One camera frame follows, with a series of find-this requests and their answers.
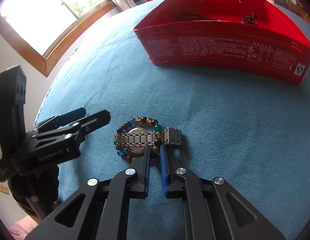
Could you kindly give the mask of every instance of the wooden window frame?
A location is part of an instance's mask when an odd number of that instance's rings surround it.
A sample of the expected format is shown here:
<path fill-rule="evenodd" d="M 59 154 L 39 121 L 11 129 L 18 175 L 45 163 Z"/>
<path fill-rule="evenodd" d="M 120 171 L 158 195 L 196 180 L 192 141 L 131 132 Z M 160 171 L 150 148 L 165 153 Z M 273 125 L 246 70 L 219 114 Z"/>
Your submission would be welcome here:
<path fill-rule="evenodd" d="M 71 24 L 43 55 L 27 43 L 2 16 L 0 16 L 0 34 L 25 60 L 48 77 L 59 59 L 79 36 L 115 7 L 116 4 L 112 0 L 101 2 Z"/>

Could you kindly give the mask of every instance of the blue tablecloth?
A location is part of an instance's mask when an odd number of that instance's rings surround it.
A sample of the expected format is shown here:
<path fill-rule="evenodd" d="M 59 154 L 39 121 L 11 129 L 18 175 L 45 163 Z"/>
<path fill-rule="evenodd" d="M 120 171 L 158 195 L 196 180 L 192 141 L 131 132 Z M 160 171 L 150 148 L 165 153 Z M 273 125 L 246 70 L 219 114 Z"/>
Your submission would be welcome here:
<path fill-rule="evenodd" d="M 106 180 L 128 167 L 116 153 L 116 129 L 147 116 L 183 131 L 175 154 L 199 177 L 225 178 L 293 240 L 310 217 L 310 68 L 299 86 L 217 68 L 156 67 L 133 27 L 162 0 L 110 18 L 60 71 L 38 121 L 79 107 L 107 109 L 111 122 L 87 136 L 80 158 L 60 165 L 66 199 L 89 178 Z M 310 25 L 285 11 L 310 38 Z M 159 162 L 149 197 L 131 200 L 128 237 L 183 239 L 181 200 L 164 198 Z"/>

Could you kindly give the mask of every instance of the red box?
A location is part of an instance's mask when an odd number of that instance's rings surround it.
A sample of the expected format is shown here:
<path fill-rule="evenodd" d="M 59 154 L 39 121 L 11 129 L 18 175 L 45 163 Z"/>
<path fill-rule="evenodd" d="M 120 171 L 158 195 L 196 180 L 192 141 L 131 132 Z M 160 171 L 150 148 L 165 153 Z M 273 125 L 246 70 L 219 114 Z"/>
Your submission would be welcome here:
<path fill-rule="evenodd" d="M 257 25 L 242 24 L 252 13 Z M 184 14 L 218 21 L 180 21 Z M 306 36 L 266 0 L 165 0 L 134 31 L 158 66 L 222 67 L 297 85 L 310 65 Z"/>

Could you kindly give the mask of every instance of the wall outlet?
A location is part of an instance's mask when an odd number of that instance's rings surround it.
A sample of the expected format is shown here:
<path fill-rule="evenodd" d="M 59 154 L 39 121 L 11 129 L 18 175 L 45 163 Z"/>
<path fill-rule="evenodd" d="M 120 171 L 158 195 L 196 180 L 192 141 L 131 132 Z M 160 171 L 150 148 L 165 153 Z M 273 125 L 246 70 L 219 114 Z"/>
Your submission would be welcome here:
<path fill-rule="evenodd" d="M 5 185 L 1 185 L 0 184 L 0 191 L 2 193 L 5 193 L 5 194 L 9 195 L 9 188 L 7 186 L 5 186 Z"/>

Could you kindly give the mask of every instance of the green object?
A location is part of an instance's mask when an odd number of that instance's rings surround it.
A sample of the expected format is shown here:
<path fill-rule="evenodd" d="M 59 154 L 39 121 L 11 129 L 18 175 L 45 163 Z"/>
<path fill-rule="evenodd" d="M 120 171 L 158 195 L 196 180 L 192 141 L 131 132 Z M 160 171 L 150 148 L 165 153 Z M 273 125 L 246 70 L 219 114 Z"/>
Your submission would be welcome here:
<path fill-rule="evenodd" d="M 156 124 L 154 129 L 155 129 L 156 132 L 163 132 L 163 128 L 162 128 L 162 126 L 160 124 Z"/>

